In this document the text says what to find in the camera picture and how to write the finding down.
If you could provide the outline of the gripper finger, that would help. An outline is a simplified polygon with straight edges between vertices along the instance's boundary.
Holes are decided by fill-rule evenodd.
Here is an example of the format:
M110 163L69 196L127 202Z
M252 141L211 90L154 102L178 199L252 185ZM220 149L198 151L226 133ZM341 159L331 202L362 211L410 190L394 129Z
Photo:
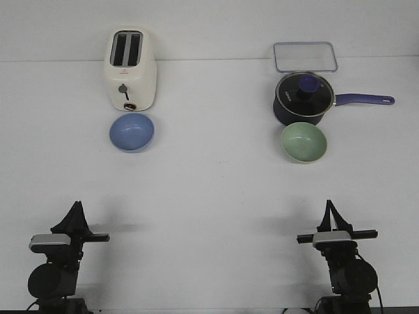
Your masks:
M330 232L331 231L331 200L326 201L325 212L320 225L317 227L317 232Z
M82 201L79 201L79 230L81 234L92 234L92 231L86 221Z
M75 219L77 218L78 208L80 201L75 201L66 216L57 225L51 227L50 231L53 234L70 234L73 233L76 225Z
M333 216L333 219L335 221L335 226L337 227L337 230L346 231L348 233L353 233L354 232L353 226L342 218L342 216L339 214L339 212L337 211L335 205L333 204L331 200L329 200L329 208Z

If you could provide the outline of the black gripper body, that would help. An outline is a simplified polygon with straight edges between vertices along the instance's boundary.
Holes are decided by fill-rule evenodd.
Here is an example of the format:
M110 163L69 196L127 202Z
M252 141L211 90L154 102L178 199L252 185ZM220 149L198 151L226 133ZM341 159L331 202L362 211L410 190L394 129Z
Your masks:
M357 247L356 240L359 239L374 239L378 237L378 232L376 230L360 230L349 233L352 237L352 241L344 241L339 243L329 243L319 245L318 250L321 255L325 258L329 258L331 254L334 253L348 253L349 255L354 255ZM297 236L298 244L307 244L311 243L313 240L314 234L302 234Z
M78 266L84 255L83 246L85 243L108 242L110 240L109 234L55 234L55 236L61 236L62 239L52 244L48 253L48 261L60 266Z

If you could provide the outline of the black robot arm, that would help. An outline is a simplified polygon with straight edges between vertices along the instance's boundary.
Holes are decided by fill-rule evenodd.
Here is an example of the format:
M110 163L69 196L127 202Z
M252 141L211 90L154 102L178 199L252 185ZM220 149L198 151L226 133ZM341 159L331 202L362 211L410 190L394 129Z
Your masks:
M38 313L90 313L84 298L74 297L85 243L104 243L109 234L89 229L81 201L75 201L63 220L49 234L31 238L29 249L44 254L46 262L30 274L27 287Z
M376 230L354 230L331 200L314 234L297 236L297 243L312 244L327 262L332 296L320 298L313 313L370 313L371 293L379 291L376 270L358 251L357 241L375 239Z

